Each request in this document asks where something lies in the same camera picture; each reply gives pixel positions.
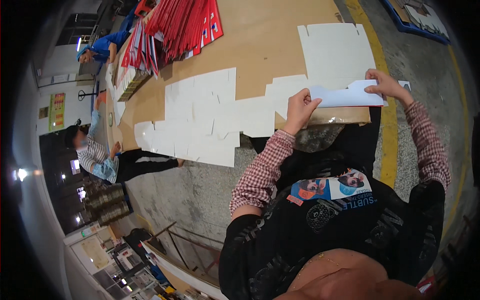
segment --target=black t-shirt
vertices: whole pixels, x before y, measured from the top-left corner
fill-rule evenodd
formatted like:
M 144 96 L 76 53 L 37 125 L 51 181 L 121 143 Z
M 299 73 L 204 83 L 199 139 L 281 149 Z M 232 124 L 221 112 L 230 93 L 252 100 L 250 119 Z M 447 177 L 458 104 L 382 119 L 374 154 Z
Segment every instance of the black t-shirt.
M 220 287 L 229 299 L 283 294 L 308 259 L 331 249 L 368 255 L 390 279 L 410 285 L 429 270 L 443 229 L 439 182 L 417 185 L 405 203 L 389 186 L 344 164 L 318 174 L 347 178 L 297 182 L 262 216 L 244 215 L 229 225 L 219 262 Z M 345 197 L 334 199 L 339 191 Z

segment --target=sign on wall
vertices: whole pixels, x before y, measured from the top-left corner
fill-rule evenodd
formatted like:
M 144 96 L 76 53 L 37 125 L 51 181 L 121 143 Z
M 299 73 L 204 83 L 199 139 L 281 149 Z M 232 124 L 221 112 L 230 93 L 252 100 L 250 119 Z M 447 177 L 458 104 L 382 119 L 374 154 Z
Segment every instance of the sign on wall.
M 48 131 L 56 131 L 64 127 L 65 93 L 50 95 L 48 114 Z

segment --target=concrete floor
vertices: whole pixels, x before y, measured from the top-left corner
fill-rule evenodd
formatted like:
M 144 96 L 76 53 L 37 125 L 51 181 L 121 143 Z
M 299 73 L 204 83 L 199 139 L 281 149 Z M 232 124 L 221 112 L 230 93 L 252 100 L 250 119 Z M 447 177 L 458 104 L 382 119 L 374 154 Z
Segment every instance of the concrete floor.
M 345 20 L 353 23 L 344 0 L 336 4 Z M 456 217 L 442 239 L 441 249 L 462 230 L 461 217 L 472 217 L 476 201 L 473 188 L 471 163 L 468 163 L 465 182 L 459 186 L 462 162 L 464 160 L 464 117 L 458 78 L 448 48 L 437 42 L 397 31 L 383 6 L 377 0 L 360 0 L 370 22 L 382 44 L 390 74 L 398 80 L 410 81 L 414 98 L 427 108 L 438 134 L 443 141 L 450 159 L 452 184 L 447 191 L 445 201 L 445 222 L 455 206 L 459 189 L 462 194 Z M 453 49 L 462 72 L 467 93 L 469 128 L 472 128 L 473 115 L 479 110 L 475 85 L 464 61 L 461 49 L 455 41 L 453 31 Z M 397 108 L 398 155 L 395 191 L 404 201 L 408 201 L 410 190 L 418 183 L 416 148 L 410 135 L 405 114 L 400 106 Z M 382 129 L 380 132 L 374 177 L 379 178 L 382 157 Z M 256 153 L 248 145 L 241 143 L 235 152 L 235 167 L 219 167 L 201 163 L 187 162 L 182 169 L 171 169 L 155 174 L 139 176 L 127 182 L 135 213 L 150 222 L 155 232 L 160 231 L 173 221 L 177 221 L 174 231 L 197 240 L 205 245 L 221 249 L 222 244 L 212 240 L 223 241 L 226 228 L 230 222 L 228 204 L 231 191 L 245 168 L 254 159 Z M 135 215 L 121 220 L 120 225 L 126 230 L 138 227 Z M 200 238 L 189 234 L 179 227 L 208 237 Z M 175 247 L 168 235 L 162 234 L 169 255 L 176 254 Z M 215 257 L 212 252 L 199 253 L 198 247 L 176 240 L 183 258 L 189 267 L 200 269 L 208 265 Z M 215 269 L 210 275 L 215 277 Z

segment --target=blue pallet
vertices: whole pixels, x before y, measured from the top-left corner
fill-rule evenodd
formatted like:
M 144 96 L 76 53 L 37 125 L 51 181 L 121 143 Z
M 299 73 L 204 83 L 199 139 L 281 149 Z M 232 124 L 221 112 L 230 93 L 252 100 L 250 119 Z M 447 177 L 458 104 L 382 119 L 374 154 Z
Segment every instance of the blue pallet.
M 442 43 L 444 45 L 450 44 L 450 41 L 444 38 L 443 36 L 439 36 L 434 33 L 431 33 L 430 31 L 421 29 L 417 27 L 415 24 L 403 22 L 402 19 L 400 19 L 400 16 L 396 12 L 396 10 L 393 8 L 393 6 L 390 4 L 388 0 L 380 0 L 380 2 L 384 5 L 385 9 L 387 10 L 387 13 L 392 18 L 393 23 L 395 24 L 398 31 L 426 37 L 431 40 Z

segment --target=yellow floor line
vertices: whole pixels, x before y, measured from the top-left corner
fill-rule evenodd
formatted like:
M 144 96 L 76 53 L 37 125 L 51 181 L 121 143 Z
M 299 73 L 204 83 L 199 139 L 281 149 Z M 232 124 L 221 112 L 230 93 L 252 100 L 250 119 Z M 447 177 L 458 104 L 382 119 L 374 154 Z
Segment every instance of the yellow floor line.
M 465 181 L 465 175 L 467 173 L 467 163 L 469 161 L 468 157 L 468 107 L 467 107 L 467 96 L 465 95 L 465 87 L 463 86 L 462 80 L 462 73 L 460 72 L 460 68 L 456 62 L 455 54 L 453 52 L 453 48 L 451 45 L 448 45 L 448 52 L 450 52 L 450 56 L 452 57 L 453 67 L 455 68 L 455 72 L 458 78 L 458 85 L 460 86 L 460 99 L 462 100 L 462 107 L 463 107 L 463 125 L 464 125 L 464 137 L 465 137 L 465 150 L 464 150 L 464 158 L 462 162 L 462 173 L 460 175 L 460 183 L 458 184 L 458 191 L 456 192 L 455 202 L 453 203 L 452 209 L 448 215 L 447 223 L 444 226 L 444 230 L 442 233 L 442 238 L 447 233 L 450 225 L 452 225 L 453 218 L 455 217 L 456 208 L 458 206 L 458 202 L 460 201 L 460 197 L 462 196 L 462 189 L 463 183 Z
M 370 48 L 377 69 L 389 74 L 382 45 L 373 29 L 370 20 L 360 6 L 358 0 L 345 0 L 345 4 L 356 24 L 362 24 L 367 34 Z M 382 170 L 380 181 L 391 188 L 396 178 L 396 156 L 398 151 L 398 127 L 396 122 L 396 102 L 387 97 L 388 107 L 382 108 L 383 142 L 382 142 Z

